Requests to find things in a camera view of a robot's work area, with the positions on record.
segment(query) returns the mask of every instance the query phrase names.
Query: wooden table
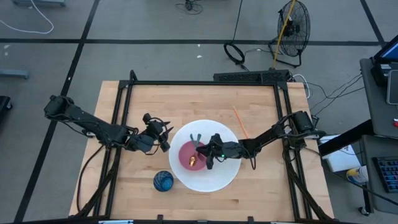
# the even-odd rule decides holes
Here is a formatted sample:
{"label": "wooden table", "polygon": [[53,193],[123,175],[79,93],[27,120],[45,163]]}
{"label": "wooden table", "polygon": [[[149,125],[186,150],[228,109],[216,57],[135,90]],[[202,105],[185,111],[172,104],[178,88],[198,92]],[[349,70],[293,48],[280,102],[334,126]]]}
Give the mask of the wooden table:
{"label": "wooden table", "polygon": [[[309,112],[302,83],[288,83],[288,86],[292,110]],[[107,122],[111,121],[117,87],[118,82],[103,82],[95,116]],[[280,97],[285,109],[282,92]],[[198,119],[211,119],[223,123],[238,139],[243,139],[244,133],[233,106],[236,107],[250,138],[263,133],[278,120],[273,87],[134,85],[127,125],[143,130],[144,113],[171,121],[170,126],[174,126],[169,137],[171,142],[174,134],[185,124]],[[318,150],[313,140],[307,140],[307,145],[310,149]],[[99,146],[96,139],[88,140],[82,165]],[[98,186],[103,154],[104,151],[100,152],[84,173],[81,206],[90,199]],[[301,156],[308,191],[326,214],[333,217],[319,156],[305,150],[301,151]],[[294,220],[281,140],[276,140],[262,149],[257,155],[256,170],[251,169],[249,160],[243,159],[232,183],[216,192],[201,193],[190,190],[178,179],[175,179],[170,191],[158,192],[153,186],[153,178],[161,170],[172,173],[167,152],[159,151],[153,156],[145,156],[142,152],[123,150],[111,218],[153,220],[158,214],[163,214],[165,220],[243,221],[248,216],[253,216],[255,221]],[[101,213],[104,213],[104,198],[107,194],[108,191],[105,190]],[[301,217],[305,217],[302,196],[298,189],[297,198]],[[70,214],[76,213],[75,200],[76,196],[73,198]]]}

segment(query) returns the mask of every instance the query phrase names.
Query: gray floor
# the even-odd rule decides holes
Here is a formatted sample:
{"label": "gray floor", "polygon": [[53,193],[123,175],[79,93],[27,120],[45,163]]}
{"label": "gray floor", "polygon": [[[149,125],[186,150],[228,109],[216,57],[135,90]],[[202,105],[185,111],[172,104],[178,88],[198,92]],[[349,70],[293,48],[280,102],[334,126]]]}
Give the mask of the gray floor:
{"label": "gray floor", "polygon": [[[187,16],[174,8],[179,1],[101,0],[88,34],[89,39],[230,39],[238,0],[202,0],[204,11]],[[270,40],[276,36],[277,11],[286,1],[244,1],[237,39]],[[305,0],[312,23],[310,40],[377,41],[359,0]],[[385,40],[397,34],[394,0],[366,0]],[[54,23],[50,35],[22,34],[0,24],[1,38],[79,39],[93,0],[68,0],[67,6],[39,6]],[[0,1],[0,19],[21,29],[45,31],[46,21],[34,9]],[[77,44],[0,44],[0,68],[26,69],[29,80],[0,78],[0,95],[12,98],[14,108],[0,129],[0,223],[12,222],[43,143],[49,122],[42,109],[50,95],[57,95],[67,76]],[[249,50],[258,45],[240,45]],[[330,93],[359,75],[359,60],[380,47],[308,46],[300,73],[308,82]],[[247,54],[250,70],[267,70],[269,53]],[[277,68],[287,68],[278,64]],[[214,73],[239,72],[222,45],[196,44],[86,44],[68,95],[88,112],[94,112],[103,80],[128,77],[130,69],[140,80],[212,80]],[[362,87],[362,81],[350,89]],[[322,100],[320,89],[311,86],[310,106]],[[319,111],[328,102],[317,106]],[[319,114],[320,129],[342,133],[369,118],[364,91],[336,100]],[[62,218],[68,215],[86,139],[57,125],[49,152],[25,221]],[[363,205],[362,191],[326,173],[336,218],[359,223],[396,223],[397,215],[376,212],[370,217],[356,209]]]}

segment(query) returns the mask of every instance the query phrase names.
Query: small pink bowl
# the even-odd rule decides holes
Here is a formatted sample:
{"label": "small pink bowl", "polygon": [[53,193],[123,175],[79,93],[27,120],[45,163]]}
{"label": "small pink bowl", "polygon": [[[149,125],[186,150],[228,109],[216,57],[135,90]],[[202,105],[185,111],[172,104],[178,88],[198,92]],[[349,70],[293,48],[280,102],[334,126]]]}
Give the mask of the small pink bowl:
{"label": "small pink bowl", "polygon": [[[198,146],[204,146],[204,144],[202,142],[199,142]],[[190,166],[189,160],[193,155],[195,155],[196,157],[196,163],[195,165]],[[206,157],[204,155],[198,155],[198,152],[196,152],[195,146],[193,145],[192,141],[186,142],[184,145],[181,146],[181,149],[178,152],[178,158],[180,159],[181,165],[190,171],[198,171],[206,166]]]}

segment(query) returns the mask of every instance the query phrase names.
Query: fan guard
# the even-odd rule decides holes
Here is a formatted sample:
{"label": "fan guard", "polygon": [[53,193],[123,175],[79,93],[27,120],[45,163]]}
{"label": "fan guard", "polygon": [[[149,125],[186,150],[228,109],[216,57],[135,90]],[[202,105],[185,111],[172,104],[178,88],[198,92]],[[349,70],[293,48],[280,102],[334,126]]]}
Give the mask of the fan guard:
{"label": "fan guard", "polygon": [[[288,2],[280,11],[278,19],[278,35],[280,34],[292,1]],[[288,56],[296,57],[301,54],[308,44],[310,38],[310,14],[305,5],[296,1],[285,31],[282,34],[280,48]]]}

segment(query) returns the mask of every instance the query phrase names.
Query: electric fan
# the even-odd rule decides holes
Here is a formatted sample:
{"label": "electric fan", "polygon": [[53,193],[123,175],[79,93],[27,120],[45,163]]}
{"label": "electric fan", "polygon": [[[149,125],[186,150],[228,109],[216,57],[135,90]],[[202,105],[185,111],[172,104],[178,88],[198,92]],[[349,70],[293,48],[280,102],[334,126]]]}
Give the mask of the electric fan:
{"label": "electric fan", "polygon": [[[290,16],[288,17],[286,27],[282,33],[282,38],[280,40],[280,49],[285,55],[291,57],[298,56],[299,64],[295,65],[281,60],[276,61],[296,68],[301,65],[301,54],[308,44],[308,40],[310,38],[311,24],[310,14],[308,13],[308,10],[304,6],[304,4],[299,1],[290,1],[278,12],[278,35],[282,32],[284,22],[289,15],[289,9],[292,4],[294,4],[294,6]],[[277,42],[278,38],[279,37],[276,37],[268,43],[268,47],[274,58],[275,55],[271,45]]]}

